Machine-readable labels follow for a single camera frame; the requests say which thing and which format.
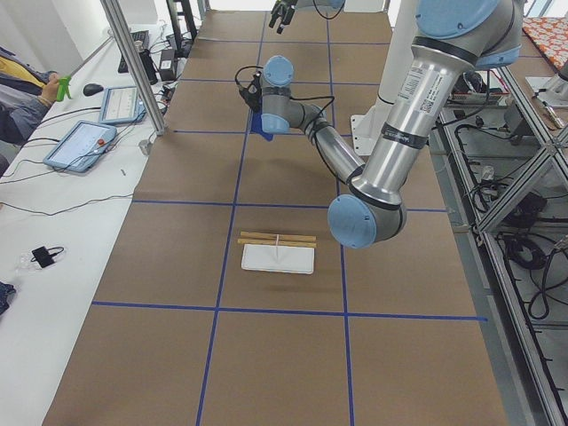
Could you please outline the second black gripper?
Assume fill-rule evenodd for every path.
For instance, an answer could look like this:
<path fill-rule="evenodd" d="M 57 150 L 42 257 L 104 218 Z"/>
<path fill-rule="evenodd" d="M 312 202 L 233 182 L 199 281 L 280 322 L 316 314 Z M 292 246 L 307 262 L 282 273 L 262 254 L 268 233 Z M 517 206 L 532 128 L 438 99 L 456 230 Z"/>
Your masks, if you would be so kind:
<path fill-rule="evenodd" d="M 296 0 L 277 0 L 271 10 L 270 28 L 281 34 L 289 25 L 296 11 Z"/>

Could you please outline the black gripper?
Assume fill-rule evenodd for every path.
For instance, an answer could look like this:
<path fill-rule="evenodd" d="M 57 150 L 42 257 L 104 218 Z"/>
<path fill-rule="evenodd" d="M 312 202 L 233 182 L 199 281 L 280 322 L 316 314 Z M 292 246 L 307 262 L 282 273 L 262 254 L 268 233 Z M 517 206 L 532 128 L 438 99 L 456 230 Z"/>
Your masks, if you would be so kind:
<path fill-rule="evenodd" d="M 252 81 L 247 86 L 239 84 L 239 94 L 252 111 L 262 109 L 261 76 L 261 73 L 254 73 Z"/>

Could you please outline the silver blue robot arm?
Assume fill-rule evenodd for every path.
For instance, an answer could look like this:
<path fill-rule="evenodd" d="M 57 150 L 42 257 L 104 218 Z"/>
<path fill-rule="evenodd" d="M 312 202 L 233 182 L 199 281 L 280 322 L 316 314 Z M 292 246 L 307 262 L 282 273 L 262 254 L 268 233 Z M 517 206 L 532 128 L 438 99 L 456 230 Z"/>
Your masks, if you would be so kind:
<path fill-rule="evenodd" d="M 521 49 L 520 1 L 405 1 L 401 4 L 380 90 L 388 114 L 372 107 L 359 120 L 374 142 L 367 159 L 345 142 L 318 106 L 293 97 L 294 68 L 276 55 L 255 67 L 239 88 L 259 117 L 263 135 L 298 129 L 312 142 L 348 193 L 329 206 L 334 238 L 363 249 L 397 235 L 406 223 L 402 186 L 458 79 L 467 72 L 505 67 Z"/>

